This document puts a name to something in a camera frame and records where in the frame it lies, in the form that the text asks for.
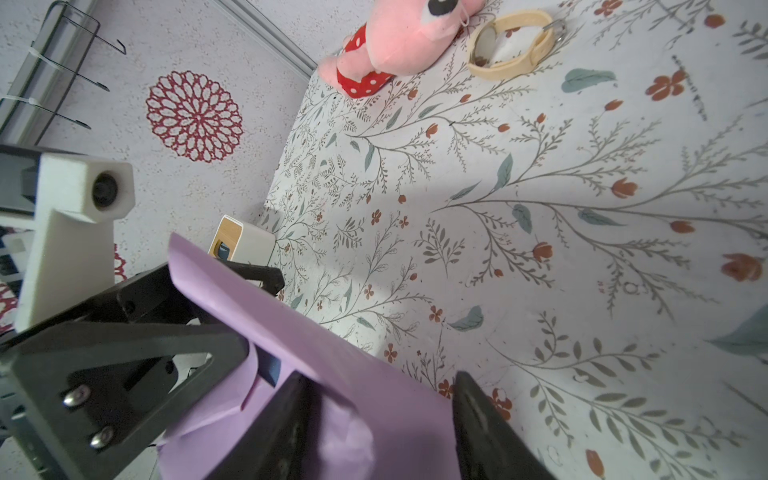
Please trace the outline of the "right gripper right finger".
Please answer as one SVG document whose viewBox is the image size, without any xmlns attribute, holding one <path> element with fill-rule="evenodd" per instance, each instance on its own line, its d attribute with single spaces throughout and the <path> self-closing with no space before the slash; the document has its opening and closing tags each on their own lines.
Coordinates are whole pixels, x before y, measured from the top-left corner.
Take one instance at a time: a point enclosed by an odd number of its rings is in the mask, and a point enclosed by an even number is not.
<svg viewBox="0 0 768 480">
<path fill-rule="evenodd" d="M 455 377 L 452 413 L 463 480 L 554 479 L 465 371 Z"/>
</svg>

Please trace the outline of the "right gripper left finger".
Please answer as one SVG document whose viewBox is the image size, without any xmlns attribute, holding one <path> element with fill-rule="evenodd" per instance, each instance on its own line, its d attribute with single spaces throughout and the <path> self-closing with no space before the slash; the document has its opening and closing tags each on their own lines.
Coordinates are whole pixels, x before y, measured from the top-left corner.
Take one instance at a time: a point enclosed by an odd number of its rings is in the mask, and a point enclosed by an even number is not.
<svg viewBox="0 0 768 480">
<path fill-rule="evenodd" d="M 312 414 L 312 381 L 292 373 L 229 454 L 214 480 L 302 477 Z"/>
</svg>

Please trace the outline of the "blue gift box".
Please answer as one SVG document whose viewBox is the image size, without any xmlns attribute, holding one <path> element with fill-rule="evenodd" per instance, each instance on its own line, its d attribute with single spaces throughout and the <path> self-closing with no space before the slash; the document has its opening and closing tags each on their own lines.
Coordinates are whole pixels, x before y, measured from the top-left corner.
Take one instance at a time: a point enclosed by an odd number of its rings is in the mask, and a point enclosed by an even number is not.
<svg viewBox="0 0 768 480">
<path fill-rule="evenodd" d="M 281 361 L 269 352 L 257 348 L 258 376 L 268 385 L 276 387 L 281 373 Z"/>
</svg>

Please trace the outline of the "pink wrapping paper sheet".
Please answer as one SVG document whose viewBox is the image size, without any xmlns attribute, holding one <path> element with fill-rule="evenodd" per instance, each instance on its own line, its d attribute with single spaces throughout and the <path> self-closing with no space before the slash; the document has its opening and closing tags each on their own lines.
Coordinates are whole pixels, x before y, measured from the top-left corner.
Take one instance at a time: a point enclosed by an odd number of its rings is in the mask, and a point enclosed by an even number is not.
<svg viewBox="0 0 768 480">
<path fill-rule="evenodd" d="M 242 279 L 179 235 L 169 242 L 174 286 L 243 336 L 245 363 L 170 428 L 158 449 L 166 479 L 203 479 L 229 454 L 294 372 L 312 381 L 305 479 L 456 479 L 451 403 Z M 256 349 L 281 361 L 276 387 Z"/>
</svg>

